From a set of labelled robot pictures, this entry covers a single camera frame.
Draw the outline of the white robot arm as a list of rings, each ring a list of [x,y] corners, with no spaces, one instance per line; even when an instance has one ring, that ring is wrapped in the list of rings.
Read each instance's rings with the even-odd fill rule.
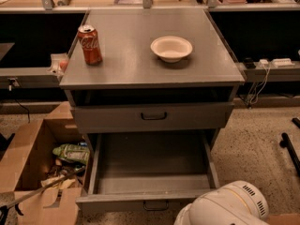
[[[269,225],[263,194],[246,181],[205,193],[185,206],[173,225]]]

